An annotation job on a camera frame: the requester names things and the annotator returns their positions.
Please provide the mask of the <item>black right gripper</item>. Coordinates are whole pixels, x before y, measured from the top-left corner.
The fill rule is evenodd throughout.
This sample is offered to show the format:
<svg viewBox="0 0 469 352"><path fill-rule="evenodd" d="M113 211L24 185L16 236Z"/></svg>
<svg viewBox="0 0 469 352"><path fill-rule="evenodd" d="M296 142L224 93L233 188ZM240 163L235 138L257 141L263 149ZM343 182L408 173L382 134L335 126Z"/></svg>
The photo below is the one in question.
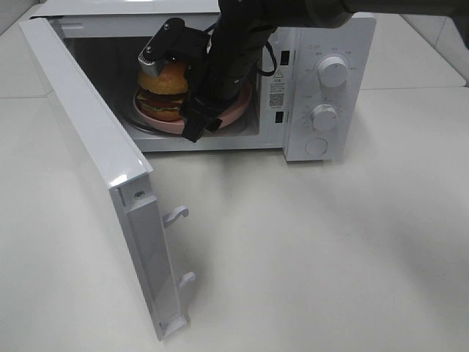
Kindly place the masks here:
<svg viewBox="0 0 469 352"><path fill-rule="evenodd" d="M182 105L182 137L197 142L205 131L217 131L223 123L220 115L237 101L244 83L256 78L252 73L255 65L256 61L247 57L210 57L201 81L191 86Z"/></svg>

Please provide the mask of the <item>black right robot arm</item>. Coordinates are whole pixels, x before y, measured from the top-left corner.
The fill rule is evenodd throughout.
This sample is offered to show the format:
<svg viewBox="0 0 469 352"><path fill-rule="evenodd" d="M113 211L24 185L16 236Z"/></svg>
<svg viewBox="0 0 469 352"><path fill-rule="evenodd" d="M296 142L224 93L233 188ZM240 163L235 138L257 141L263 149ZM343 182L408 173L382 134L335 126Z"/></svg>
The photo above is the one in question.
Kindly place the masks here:
<svg viewBox="0 0 469 352"><path fill-rule="evenodd" d="M182 137L196 142L221 126L220 115L239 95L269 37L278 27L335 29L357 12L444 15L468 37L467 1L220 1L212 33L199 31L204 78L185 101Z"/></svg>

